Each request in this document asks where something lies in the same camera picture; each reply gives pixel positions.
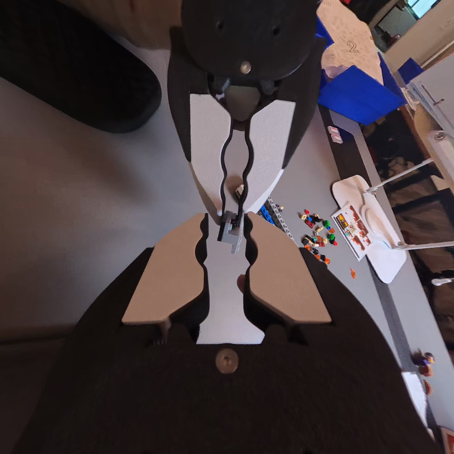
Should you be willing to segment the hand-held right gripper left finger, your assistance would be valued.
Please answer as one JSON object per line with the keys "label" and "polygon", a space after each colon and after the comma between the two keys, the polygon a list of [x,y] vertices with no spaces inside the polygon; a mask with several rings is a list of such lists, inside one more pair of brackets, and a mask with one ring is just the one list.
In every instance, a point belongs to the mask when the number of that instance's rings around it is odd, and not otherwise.
{"label": "hand-held right gripper left finger", "polygon": [[122,323],[182,324],[194,342],[209,312],[208,215],[198,213],[167,233],[153,248]]}

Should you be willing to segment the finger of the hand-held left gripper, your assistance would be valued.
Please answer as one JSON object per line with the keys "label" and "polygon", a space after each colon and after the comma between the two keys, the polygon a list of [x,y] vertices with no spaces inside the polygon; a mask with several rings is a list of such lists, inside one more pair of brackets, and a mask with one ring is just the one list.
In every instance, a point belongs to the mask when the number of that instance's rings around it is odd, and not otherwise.
{"label": "finger of the hand-held left gripper", "polygon": [[246,176],[243,213],[259,211],[283,174],[295,102],[274,100],[255,113],[249,124],[252,164]]}
{"label": "finger of the hand-held left gripper", "polygon": [[190,168],[212,217],[223,214],[222,155],[231,139],[231,116],[211,94],[190,94]]}

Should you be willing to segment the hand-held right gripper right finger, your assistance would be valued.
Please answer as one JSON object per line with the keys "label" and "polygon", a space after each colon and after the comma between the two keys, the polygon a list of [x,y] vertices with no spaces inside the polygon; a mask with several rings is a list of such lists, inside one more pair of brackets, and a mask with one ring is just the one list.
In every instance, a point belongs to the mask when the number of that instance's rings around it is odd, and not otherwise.
{"label": "hand-held right gripper right finger", "polygon": [[244,222],[247,320],[263,333],[281,328],[291,343],[319,343],[332,324],[331,294],[322,282],[326,268],[311,267],[307,251],[259,215],[249,212]]}

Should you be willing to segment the pile of lego pieces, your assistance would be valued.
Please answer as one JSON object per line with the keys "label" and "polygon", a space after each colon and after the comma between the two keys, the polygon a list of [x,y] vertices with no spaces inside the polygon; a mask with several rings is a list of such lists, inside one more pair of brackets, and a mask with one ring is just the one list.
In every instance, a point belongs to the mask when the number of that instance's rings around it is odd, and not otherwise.
{"label": "pile of lego pieces", "polygon": [[298,217],[307,228],[307,231],[301,236],[303,247],[317,261],[328,266],[331,263],[331,259],[326,255],[325,249],[330,245],[332,247],[338,246],[334,224],[307,209],[298,213]]}

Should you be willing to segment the small grey lego assembly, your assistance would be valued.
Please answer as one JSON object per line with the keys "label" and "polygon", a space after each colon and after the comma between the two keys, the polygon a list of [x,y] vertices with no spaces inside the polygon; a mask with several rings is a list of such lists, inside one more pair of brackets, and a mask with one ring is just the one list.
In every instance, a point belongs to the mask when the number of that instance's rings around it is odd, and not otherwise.
{"label": "small grey lego assembly", "polygon": [[238,253],[243,238],[244,219],[232,211],[225,211],[218,233],[218,241],[231,245],[231,253]]}

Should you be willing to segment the person's left forearm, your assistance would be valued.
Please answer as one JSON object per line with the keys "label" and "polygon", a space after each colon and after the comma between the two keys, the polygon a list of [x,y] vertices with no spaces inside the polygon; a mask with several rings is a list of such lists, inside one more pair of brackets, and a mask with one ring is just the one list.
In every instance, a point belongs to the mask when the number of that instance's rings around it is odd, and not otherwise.
{"label": "person's left forearm", "polygon": [[181,0],[61,0],[137,47],[170,50],[170,29],[181,25]]}

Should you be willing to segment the long grey lego build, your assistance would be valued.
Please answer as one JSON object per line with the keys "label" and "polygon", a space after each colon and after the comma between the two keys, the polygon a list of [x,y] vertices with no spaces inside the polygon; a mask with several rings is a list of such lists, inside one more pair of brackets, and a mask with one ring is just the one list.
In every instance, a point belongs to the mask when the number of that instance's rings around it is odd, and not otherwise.
{"label": "long grey lego build", "polygon": [[267,198],[262,207],[259,209],[257,214],[265,219],[270,224],[277,227],[279,230],[284,232],[294,243],[297,244],[297,241],[292,236],[287,224],[285,223],[282,217],[282,207],[275,204],[271,196]]}

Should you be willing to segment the lego sticker sheet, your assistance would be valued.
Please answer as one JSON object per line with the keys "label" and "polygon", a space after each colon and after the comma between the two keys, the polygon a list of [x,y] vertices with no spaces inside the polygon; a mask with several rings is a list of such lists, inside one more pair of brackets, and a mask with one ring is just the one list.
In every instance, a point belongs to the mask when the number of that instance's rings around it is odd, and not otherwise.
{"label": "lego sticker sheet", "polygon": [[347,202],[331,216],[357,261],[372,248],[372,234],[360,216],[359,210]]}

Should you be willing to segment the purple lego minifigure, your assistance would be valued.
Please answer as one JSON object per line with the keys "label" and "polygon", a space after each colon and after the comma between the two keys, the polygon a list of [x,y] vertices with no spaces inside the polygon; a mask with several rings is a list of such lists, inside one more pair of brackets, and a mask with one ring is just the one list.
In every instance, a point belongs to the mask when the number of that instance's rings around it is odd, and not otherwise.
{"label": "purple lego minifigure", "polygon": [[418,372],[423,377],[433,376],[434,355],[430,352],[414,351],[411,355],[412,362],[417,367]]}

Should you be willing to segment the white book stand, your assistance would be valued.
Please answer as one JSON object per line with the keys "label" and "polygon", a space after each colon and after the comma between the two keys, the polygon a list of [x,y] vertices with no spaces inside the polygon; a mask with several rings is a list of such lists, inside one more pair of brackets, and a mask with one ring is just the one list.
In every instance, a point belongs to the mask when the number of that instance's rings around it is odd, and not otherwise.
{"label": "white book stand", "polygon": [[367,185],[366,180],[355,175],[339,180],[332,185],[332,195],[339,208],[350,202],[359,210],[360,216],[372,234],[372,248],[366,254],[378,278],[385,284],[391,283],[406,262],[407,251],[437,247],[452,247],[453,241],[409,245],[400,240],[396,230],[376,198],[382,186],[403,177],[433,162],[427,159],[406,171],[384,180],[376,186]]}

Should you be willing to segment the printed white paper bag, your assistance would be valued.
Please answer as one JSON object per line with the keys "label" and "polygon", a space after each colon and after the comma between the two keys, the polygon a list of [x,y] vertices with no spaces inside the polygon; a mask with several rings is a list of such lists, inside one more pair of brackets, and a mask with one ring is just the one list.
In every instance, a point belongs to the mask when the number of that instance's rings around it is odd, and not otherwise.
{"label": "printed white paper bag", "polygon": [[428,400],[428,386],[416,372],[401,371],[402,378],[412,403],[425,426],[428,434],[436,441],[434,434],[434,416]]}

